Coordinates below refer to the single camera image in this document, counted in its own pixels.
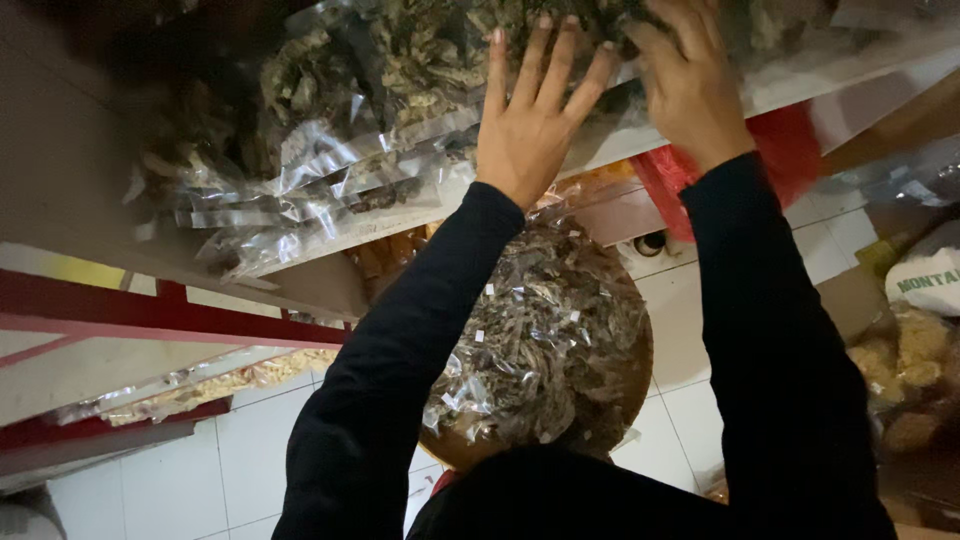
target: small plastic packet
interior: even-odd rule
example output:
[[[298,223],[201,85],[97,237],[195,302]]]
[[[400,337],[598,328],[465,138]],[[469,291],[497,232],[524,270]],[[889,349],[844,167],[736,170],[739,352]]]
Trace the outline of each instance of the small plastic packet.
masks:
[[[259,277],[281,267],[336,253],[355,245],[354,236],[378,221],[390,221],[443,205],[441,182],[471,182],[468,162],[345,196],[343,206],[319,212],[283,227],[224,229],[211,236],[197,254],[225,281]]]

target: floor tile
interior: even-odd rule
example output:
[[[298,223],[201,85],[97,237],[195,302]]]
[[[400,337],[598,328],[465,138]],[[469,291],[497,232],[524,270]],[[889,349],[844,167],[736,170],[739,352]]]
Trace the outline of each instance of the floor tile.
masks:
[[[313,375],[313,382],[323,382],[326,378],[326,369],[327,368],[324,368],[322,371],[311,369],[310,373]]]
[[[666,247],[656,257],[644,257],[639,254],[634,248],[633,240],[616,244],[616,251],[620,254],[623,267],[627,269],[633,280],[646,278],[697,259],[695,244],[676,240],[670,233],[667,233]]]
[[[701,491],[709,490],[723,467],[723,419],[709,381],[663,394],[663,402],[697,484]]]
[[[793,238],[813,284],[825,282],[850,269],[843,251],[823,223],[801,227],[793,232]]]
[[[440,465],[440,462],[425,452],[420,445],[417,445],[417,449],[414,450],[414,458],[410,462],[410,472],[412,473],[414,471],[426,469],[427,467],[432,467],[434,465]]]
[[[835,215],[861,209],[867,205],[867,199],[859,189],[846,191],[844,186],[837,187],[829,181],[821,181],[818,187],[814,187],[806,196],[820,213],[821,219],[830,219]]]
[[[684,491],[699,493],[661,396],[643,404],[634,429],[640,436],[611,454],[613,463]]]
[[[123,540],[123,479],[115,459],[47,483],[71,540]]]
[[[128,540],[192,540],[227,528],[212,419],[120,464]]]
[[[847,264],[854,267],[860,262],[856,252],[878,241],[876,229],[866,210],[859,209],[838,215],[825,222],[833,239],[840,246]]]
[[[287,440],[312,393],[312,386],[304,386],[217,417],[232,528],[280,513]]]
[[[244,405],[254,404],[256,402],[261,402],[267,398],[272,398],[273,396],[278,396],[284,394],[291,390],[296,390],[298,388],[303,388],[304,386],[313,385],[313,376],[310,373],[310,370],[305,370],[303,373],[297,375],[296,377],[288,380],[283,384],[278,384],[277,386],[269,386],[265,388],[247,388],[246,390],[240,390],[236,394],[233,394],[233,406],[232,408],[236,409]]]
[[[654,330],[654,377],[669,392],[710,377],[703,341],[700,265],[688,264],[636,281]]]
[[[783,217],[790,224],[790,229],[797,229],[823,219],[817,208],[813,206],[813,201],[806,195],[784,210]]]
[[[647,389],[647,397],[649,398],[650,396],[658,396],[659,394],[660,394],[660,389],[657,388],[657,378],[651,377],[650,388]]]
[[[270,540],[278,521],[280,521],[279,514],[242,527],[232,528],[230,530],[230,540]]]
[[[403,520],[403,536],[407,535],[410,527],[417,519],[417,514],[423,505],[430,500],[430,494],[433,493],[433,485],[437,483],[440,476],[444,473],[444,468],[440,465],[434,465],[429,469],[423,469],[416,473],[410,473],[409,490],[407,491],[407,516]]]

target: dried mushroom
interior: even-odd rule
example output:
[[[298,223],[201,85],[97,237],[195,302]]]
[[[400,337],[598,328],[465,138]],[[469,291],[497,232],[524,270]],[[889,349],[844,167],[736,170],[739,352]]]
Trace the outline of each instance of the dried mushroom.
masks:
[[[577,426],[590,436],[568,446],[615,444],[629,422],[615,403],[623,374],[641,369],[635,344],[646,337],[643,300],[622,275],[568,220],[521,233],[433,385],[423,423],[509,445],[553,442]]]
[[[287,41],[267,60],[260,90],[262,138],[275,174],[297,158],[378,131],[349,53],[323,28]]]

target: dried herb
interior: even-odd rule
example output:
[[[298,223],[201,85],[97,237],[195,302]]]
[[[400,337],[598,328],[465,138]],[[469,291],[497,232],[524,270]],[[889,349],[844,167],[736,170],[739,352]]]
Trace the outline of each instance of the dried herb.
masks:
[[[423,412],[433,430],[509,445],[571,428],[616,440],[620,374],[639,369],[644,304],[619,262],[568,220],[540,222],[507,245]],[[590,436],[574,437],[581,449]]]

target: clear plastic bag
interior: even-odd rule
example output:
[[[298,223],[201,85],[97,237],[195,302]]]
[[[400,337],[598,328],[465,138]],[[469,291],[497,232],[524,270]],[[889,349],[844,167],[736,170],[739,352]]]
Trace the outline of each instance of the clear plastic bag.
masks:
[[[949,206],[960,202],[960,135],[839,173],[833,180],[859,188],[868,201]]]
[[[935,313],[906,303],[891,309],[896,333],[868,331],[866,339],[847,350],[866,382],[870,410],[878,414],[903,410],[936,392],[947,378],[951,348],[960,346],[953,325]]]
[[[635,344],[649,337],[644,303],[623,274],[572,220],[539,218],[504,250],[423,424],[521,445],[557,441],[579,422],[591,433],[584,439],[615,444],[629,421],[606,409],[627,391]]]
[[[337,355],[337,351],[321,349],[260,348],[250,347],[252,351],[231,353],[218,362],[205,362],[187,370],[181,370],[164,376],[162,380],[145,382],[136,387],[124,388],[54,411],[59,425],[69,424],[100,416],[114,426],[123,426],[143,420],[153,423],[162,422],[166,417],[193,410],[199,405],[231,396],[246,388],[268,388],[283,384],[299,376],[307,369],[325,370]],[[213,377],[210,373],[216,369],[225,369],[235,365],[237,360],[250,359],[270,353],[281,353],[249,366],[239,367]],[[121,404],[120,396],[142,396],[144,393],[164,391],[146,399]]]
[[[223,229],[207,240],[197,259],[211,271],[223,274],[225,281],[262,276],[282,266],[352,247],[356,244],[353,236],[370,223],[440,208],[440,184],[468,184],[474,176],[468,162],[459,162],[424,177],[344,196],[341,208],[321,211],[320,215],[295,225]]]
[[[52,411],[52,416],[60,426],[96,416],[126,405],[141,402],[173,390],[192,386],[203,380],[219,377],[238,368],[278,356],[289,355],[296,349],[291,347],[252,346],[230,351],[211,358],[193,367],[161,375],[137,384],[132,384],[93,399],[83,400],[73,405],[63,406]]]

